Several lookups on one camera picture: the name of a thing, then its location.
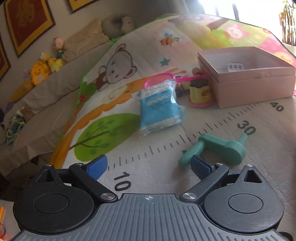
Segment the teal plastic crank toy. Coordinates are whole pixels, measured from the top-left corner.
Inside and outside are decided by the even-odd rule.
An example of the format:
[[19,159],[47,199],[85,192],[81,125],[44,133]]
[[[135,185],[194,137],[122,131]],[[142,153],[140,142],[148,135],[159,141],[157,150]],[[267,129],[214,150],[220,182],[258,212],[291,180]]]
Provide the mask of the teal plastic crank toy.
[[203,150],[210,150],[221,157],[221,159],[230,165],[240,165],[246,156],[244,142],[248,135],[242,133],[239,140],[227,141],[209,134],[202,134],[198,141],[184,152],[179,160],[181,166],[188,165],[194,155],[200,156]]

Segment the yellow play dough cup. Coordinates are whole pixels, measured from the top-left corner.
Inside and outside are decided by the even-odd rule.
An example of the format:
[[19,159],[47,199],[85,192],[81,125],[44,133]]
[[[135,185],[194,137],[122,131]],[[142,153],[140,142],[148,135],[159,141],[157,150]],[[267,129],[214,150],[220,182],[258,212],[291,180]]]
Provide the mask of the yellow play dough cup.
[[208,79],[195,79],[191,81],[189,92],[189,104],[193,108],[207,108],[214,102]]

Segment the blue white tissue packet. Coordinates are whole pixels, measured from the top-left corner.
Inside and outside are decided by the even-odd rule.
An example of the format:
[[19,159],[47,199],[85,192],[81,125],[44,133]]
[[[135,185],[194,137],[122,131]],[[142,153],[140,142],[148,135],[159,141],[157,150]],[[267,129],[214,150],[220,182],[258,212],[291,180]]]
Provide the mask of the blue white tissue packet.
[[140,90],[135,96],[140,103],[139,133],[142,136],[178,125],[183,121],[184,107],[176,102],[176,85],[173,80],[166,80]]

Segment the pink plastic sieve toy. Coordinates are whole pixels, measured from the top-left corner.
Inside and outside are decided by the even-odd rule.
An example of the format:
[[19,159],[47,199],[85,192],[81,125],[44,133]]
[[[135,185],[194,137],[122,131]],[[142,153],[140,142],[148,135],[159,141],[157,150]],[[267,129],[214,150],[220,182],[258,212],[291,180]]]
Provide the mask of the pink plastic sieve toy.
[[177,83],[183,83],[183,82],[190,82],[196,79],[206,79],[208,78],[208,75],[206,74],[199,74],[196,76],[183,76],[183,77],[176,77],[175,75],[173,75],[172,73],[160,73],[157,75],[154,75],[152,77],[149,77],[145,83],[144,83],[144,89],[147,89],[151,86],[157,85],[157,84],[161,84],[165,81],[174,81]]

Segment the beige sofa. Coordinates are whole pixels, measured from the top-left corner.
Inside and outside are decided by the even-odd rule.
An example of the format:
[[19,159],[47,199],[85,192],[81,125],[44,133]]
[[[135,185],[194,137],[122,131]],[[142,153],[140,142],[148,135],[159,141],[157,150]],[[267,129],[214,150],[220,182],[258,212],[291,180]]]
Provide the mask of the beige sofa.
[[81,79],[110,47],[110,43],[105,43],[67,63],[31,90],[4,116],[4,126],[8,126],[21,107],[27,105],[33,112],[33,117],[21,129],[14,145],[1,145],[3,176],[8,176],[34,157],[51,154],[55,150],[73,114]]

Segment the green knitted cloth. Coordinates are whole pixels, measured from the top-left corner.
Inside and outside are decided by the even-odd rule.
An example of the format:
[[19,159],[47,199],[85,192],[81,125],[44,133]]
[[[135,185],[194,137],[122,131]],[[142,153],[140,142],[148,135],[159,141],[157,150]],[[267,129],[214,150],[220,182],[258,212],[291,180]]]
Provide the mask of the green knitted cloth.
[[20,110],[18,110],[16,114],[13,117],[11,117],[9,126],[6,130],[6,143],[10,147],[15,145],[16,139],[18,138],[19,133],[21,132],[25,123],[25,117],[23,116]]

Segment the colourful cartoon play mat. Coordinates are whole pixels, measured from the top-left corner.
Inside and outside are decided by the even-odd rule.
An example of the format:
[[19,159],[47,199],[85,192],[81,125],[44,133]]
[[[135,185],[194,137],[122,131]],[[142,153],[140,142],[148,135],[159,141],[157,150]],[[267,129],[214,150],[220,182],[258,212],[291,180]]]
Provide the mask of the colourful cartoon play mat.
[[242,133],[246,157],[275,189],[285,206],[279,229],[295,235],[295,88],[286,98],[205,109],[178,99],[183,121],[146,136],[139,132],[137,93],[159,73],[193,76],[203,49],[259,47],[286,63],[295,57],[259,27],[206,15],[168,16],[120,38],[83,76],[79,104],[51,157],[56,168],[88,163],[105,154],[107,172],[101,182],[118,194],[181,194],[198,178],[179,166],[182,154],[204,133],[235,140]]

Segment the wooden toy car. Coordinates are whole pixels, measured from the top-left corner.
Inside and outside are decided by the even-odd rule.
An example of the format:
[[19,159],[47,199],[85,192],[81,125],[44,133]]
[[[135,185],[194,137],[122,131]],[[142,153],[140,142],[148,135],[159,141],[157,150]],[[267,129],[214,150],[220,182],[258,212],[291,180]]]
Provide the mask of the wooden toy car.
[[[191,77],[195,77],[198,75],[201,75],[201,69],[198,67],[194,67],[192,69],[192,75]],[[182,97],[183,93],[185,92],[189,92],[190,89],[190,82],[182,82],[182,83],[177,83],[176,88],[175,88],[175,92],[176,92],[176,96],[177,97]]]

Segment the pink cardboard box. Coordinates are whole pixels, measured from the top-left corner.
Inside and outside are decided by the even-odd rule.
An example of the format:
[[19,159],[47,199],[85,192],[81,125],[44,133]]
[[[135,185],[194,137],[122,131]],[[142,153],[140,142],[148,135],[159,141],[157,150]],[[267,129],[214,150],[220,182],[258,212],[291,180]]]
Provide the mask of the pink cardboard box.
[[[257,47],[232,47],[198,52],[199,67],[220,108],[291,97],[295,67]],[[229,63],[243,71],[228,72]]]

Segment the yellow tiger plush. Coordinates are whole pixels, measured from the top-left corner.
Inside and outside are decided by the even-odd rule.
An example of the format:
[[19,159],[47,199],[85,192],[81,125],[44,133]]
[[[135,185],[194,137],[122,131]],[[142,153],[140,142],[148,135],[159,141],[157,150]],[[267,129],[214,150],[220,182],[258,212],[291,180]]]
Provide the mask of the yellow tiger plush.
[[17,90],[11,95],[9,102],[17,102],[22,99],[49,75],[51,75],[49,67],[42,61],[37,61],[29,71],[28,80],[17,88]]

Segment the yellow duck plush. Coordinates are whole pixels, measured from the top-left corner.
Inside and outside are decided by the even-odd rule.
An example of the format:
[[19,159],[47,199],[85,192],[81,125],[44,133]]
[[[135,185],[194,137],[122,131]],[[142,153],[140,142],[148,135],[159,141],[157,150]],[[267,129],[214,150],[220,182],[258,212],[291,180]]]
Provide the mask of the yellow duck plush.
[[59,69],[64,65],[63,59],[51,57],[44,52],[41,53],[40,60],[48,65],[52,73],[58,72]]

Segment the small doll plush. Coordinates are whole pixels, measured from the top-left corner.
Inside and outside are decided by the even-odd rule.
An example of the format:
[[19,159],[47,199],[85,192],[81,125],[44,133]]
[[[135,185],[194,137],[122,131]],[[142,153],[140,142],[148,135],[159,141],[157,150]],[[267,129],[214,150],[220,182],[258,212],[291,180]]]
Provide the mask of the small doll plush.
[[61,38],[54,38],[54,48],[57,51],[56,58],[62,58],[62,55],[64,53],[64,40]]

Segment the beige pillow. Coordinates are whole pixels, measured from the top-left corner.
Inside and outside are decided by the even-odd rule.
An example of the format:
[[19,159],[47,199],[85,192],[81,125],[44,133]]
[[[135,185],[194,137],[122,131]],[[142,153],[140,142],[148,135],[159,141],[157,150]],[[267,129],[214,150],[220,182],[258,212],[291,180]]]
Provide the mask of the beige pillow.
[[69,63],[88,51],[109,41],[102,30],[102,21],[94,19],[84,28],[64,41],[62,59]]

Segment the grey neck pillow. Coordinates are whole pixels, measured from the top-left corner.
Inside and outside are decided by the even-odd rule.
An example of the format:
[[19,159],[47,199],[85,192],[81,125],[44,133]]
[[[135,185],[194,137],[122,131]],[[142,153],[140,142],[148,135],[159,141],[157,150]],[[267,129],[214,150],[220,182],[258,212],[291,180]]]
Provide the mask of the grey neck pillow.
[[136,29],[135,21],[126,14],[116,14],[102,21],[102,32],[109,39],[116,39]]

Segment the red gold framed picture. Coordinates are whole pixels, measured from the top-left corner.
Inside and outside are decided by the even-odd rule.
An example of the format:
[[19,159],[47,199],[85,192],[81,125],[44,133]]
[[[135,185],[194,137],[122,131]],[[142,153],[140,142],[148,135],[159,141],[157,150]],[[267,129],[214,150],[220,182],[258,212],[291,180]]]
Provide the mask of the red gold framed picture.
[[4,2],[4,13],[18,57],[41,35],[55,26],[55,20],[46,0],[8,0]]

